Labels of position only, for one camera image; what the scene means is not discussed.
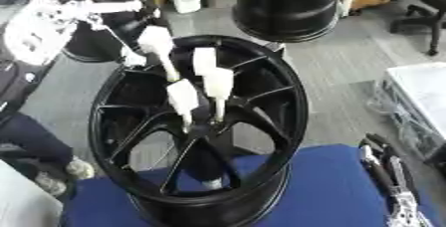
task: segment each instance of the gray floor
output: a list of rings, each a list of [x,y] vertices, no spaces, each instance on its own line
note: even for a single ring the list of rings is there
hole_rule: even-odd
[[[386,68],[446,59],[446,37],[441,44],[442,54],[429,59],[422,53],[430,38],[423,30],[407,35],[387,32],[389,21],[403,14],[406,1],[342,19],[330,34],[320,39],[289,44],[287,61],[302,79],[311,101],[310,123],[303,146],[356,145],[366,132],[389,137],[400,148],[420,187],[430,195],[446,222],[443,178],[404,149],[386,117],[373,113],[366,106],[373,81],[379,79]],[[213,8],[188,15],[171,14],[175,36],[223,34],[249,38],[231,20],[233,3],[234,0],[215,0]],[[29,100],[25,112],[44,123],[81,157],[92,160],[87,146],[89,107],[96,91],[114,68],[113,64],[85,65],[61,59]],[[256,141],[246,133],[238,135],[252,145]],[[138,153],[148,160],[152,160],[150,155],[160,154],[151,152],[147,156],[143,148]]]

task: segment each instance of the person's leg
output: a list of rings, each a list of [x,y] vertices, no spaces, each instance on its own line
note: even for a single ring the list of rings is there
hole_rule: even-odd
[[[2,158],[2,160],[53,196],[60,196],[67,190],[67,185],[63,181],[53,178],[47,172],[40,171],[33,163],[12,158]]]
[[[66,167],[73,160],[73,150],[57,139],[33,118],[16,113],[0,128],[0,137],[19,145],[29,153]]]
[[[31,163],[21,162],[16,159],[2,158],[8,165],[14,168],[28,179],[34,181],[39,175],[39,168]]]

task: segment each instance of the rim lip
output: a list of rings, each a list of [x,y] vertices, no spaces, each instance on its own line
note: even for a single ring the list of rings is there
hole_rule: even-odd
[[[334,3],[334,5],[335,5],[334,16],[333,16],[332,20],[325,27],[323,27],[317,31],[313,31],[311,33],[300,34],[300,35],[295,35],[295,36],[292,36],[292,34],[280,34],[280,33],[277,33],[277,34],[271,36],[271,34],[268,35],[266,32],[261,32],[259,30],[252,29],[249,26],[245,26],[245,24],[243,22],[241,22],[240,19],[238,19],[240,16],[237,14],[237,12],[238,12],[237,6],[232,9],[232,18],[233,18],[233,21],[236,24],[237,28],[239,28],[244,33],[251,35],[255,38],[273,41],[273,42],[300,43],[300,42],[306,42],[306,41],[311,41],[311,40],[320,38],[320,37],[328,34],[329,32],[331,32],[335,28],[335,26],[339,20],[339,18],[338,18],[339,9],[337,7],[337,3]]]
[[[277,204],[279,204],[282,196],[287,191],[288,183],[291,180],[292,175],[292,169],[293,166],[291,164],[287,164],[284,169],[277,174],[277,176],[274,176],[273,178],[280,178],[280,183],[277,187],[277,189],[271,194],[271,198],[267,203],[264,205],[265,207],[257,212],[254,215],[249,216],[248,218],[239,221],[237,223],[234,223],[228,227],[248,227],[252,226],[252,224],[255,224],[256,222],[260,221],[262,218],[264,218],[266,215],[271,213],[271,211],[276,207]],[[141,218],[149,223],[153,227],[169,227],[165,224],[162,224],[158,221],[158,219],[155,218],[155,216],[151,215],[149,210],[145,210],[143,205],[139,202],[139,198],[132,196],[131,194],[128,196],[128,199],[130,200],[131,204],[134,208],[138,211],[138,214],[141,216]]]
[[[296,128],[293,137],[291,140],[296,144],[295,148],[296,150],[300,146],[305,130],[307,128],[308,124],[308,101],[307,96],[305,94],[304,87],[296,75],[296,73],[293,71],[293,69],[281,58],[277,57],[277,54],[270,49],[260,46],[258,44],[255,44],[253,42],[235,38],[235,37],[229,37],[229,36],[219,36],[219,35],[201,35],[201,36],[191,36],[191,37],[184,37],[184,38],[177,38],[175,39],[176,46],[180,48],[184,47],[195,47],[195,45],[205,45],[208,43],[209,45],[212,44],[218,44],[219,42],[230,42],[234,45],[237,45],[238,47],[243,48],[246,51],[251,52],[252,54],[258,54],[263,56],[268,56],[269,58],[265,59],[270,62],[270,65],[275,66],[276,68],[283,71],[284,78],[288,78],[289,81],[293,83],[293,85],[296,87],[295,90],[293,90],[294,96],[296,97],[296,124],[298,127]],[[102,88],[98,92],[94,103],[92,105],[91,109],[91,115],[89,120],[89,144],[90,148],[93,152],[93,155],[96,159],[96,162],[98,165],[103,169],[103,171],[108,175],[108,177],[111,178],[111,180],[116,183],[118,186],[122,187],[126,192],[136,196],[141,197],[148,200],[154,200],[158,202],[163,203],[172,203],[172,204],[210,204],[210,203],[219,203],[222,201],[227,200],[233,200],[238,199],[240,196],[246,196],[249,195],[250,190],[256,189],[262,184],[268,182],[271,178],[273,178],[278,172],[283,170],[284,167],[286,167],[286,164],[289,163],[293,155],[295,154],[295,151],[290,151],[286,154],[283,154],[283,158],[275,164],[277,165],[277,168],[274,170],[268,170],[263,173],[260,173],[257,177],[258,180],[256,181],[250,181],[246,183],[242,183],[242,185],[238,188],[228,190],[222,193],[216,193],[216,194],[210,194],[206,196],[200,196],[195,198],[188,198],[188,197],[179,197],[179,196],[169,196],[167,194],[154,194],[151,192],[142,192],[139,187],[140,186],[131,186],[129,185],[127,180],[121,180],[121,178],[116,178],[117,176],[120,176],[120,170],[118,168],[109,163],[106,158],[107,156],[104,153],[104,148],[102,146],[103,142],[99,140],[100,132],[98,131],[98,118],[99,118],[99,112],[97,111],[96,106],[100,104],[104,99],[107,98],[107,96],[112,92],[112,88],[114,88],[117,83],[119,82],[119,77],[122,76],[122,71],[125,69],[125,67],[117,68],[112,75],[109,77],[109,79],[103,84]]]

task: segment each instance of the wheel spoke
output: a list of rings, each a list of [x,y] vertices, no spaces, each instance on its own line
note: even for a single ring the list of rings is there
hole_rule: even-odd
[[[246,66],[255,64],[255,63],[260,62],[260,61],[265,60],[265,59],[267,59],[266,56],[259,56],[259,57],[256,57],[256,58],[247,60],[247,61],[245,61],[245,62],[241,62],[241,63],[238,63],[238,64],[236,64],[236,65],[233,65],[233,66],[230,67],[229,69],[231,69],[231,70],[237,70],[237,69],[244,68],[244,67],[246,67]]]
[[[177,118],[177,115],[172,112],[158,113],[155,116],[145,118],[137,127],[135,127],[130,134],[117,146],[111,153],[110,161],[114,161],[122,153],[129,151],[138,142],[142,135],[151,134],[160,130],[171,132],[172,129],[166,127],[170,119]]]
[[[226,170],[231,188],[240,187],[242,178],[237,168],[232,164],[230,157],[224,155],[213,143],[206,141],[205,144],[209,151],[218,159],[220,164],[222,164],[223,168]]]
[[[279,89],[273,89],[273,90],[252,96],[247,100],[247,102],[248,102],[248,104],[254,104],[255,102],[258,102],[258,101],[269,100],[270,98],[273,98],[273,97],[278,97],[280,95],[288,94],[294,88],[295,87],[293,87],[293,86],[289,86],[289,87],[283,87],[283,88],[279,88]]]
[[[282,149],[290,144],[289,138],[283,134],[273,123],[251,109],[232,107],[228,110],[227,125],[223,130],[228,130],[237,123],[249,124],[266,133],[274,142],[276,149]]]
[[[187,153],[190,151],[190,149],[197,140],[198,140],[197,137],[189,137],[181,145],[178,157],[175,159],[175,162],[173,162],[172,167],[167,173],[167,177],[159,187],[161,193],[172,193],[176,189],[176,182],[179,173],[181,172],[182,162],[184,161],[185,157],[187,156]]]
[[[148,112],[148,107],[145,106],[136,106],[136,105],[99,105],[99,110],[127,110],[127,111],[139,111],[139,112]]]

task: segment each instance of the black office chair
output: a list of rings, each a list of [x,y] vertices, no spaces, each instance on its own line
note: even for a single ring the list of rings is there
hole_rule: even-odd
[[[397,33],[402,25],[425,25],[432,29],[432,42],[430,49],[427,52],[429,56],[438,54],[438,43],[440,40],[441,29],[446,28],[446,23],[443,22],[443,17],[446,12],[446,0],[421,0],[425,4],[436,9],[434,13],[424,7],[410,5],[407,9],[407,18],[396,20],[391,24],[390,32]],[[418,13],[421,17],[410,17]]]

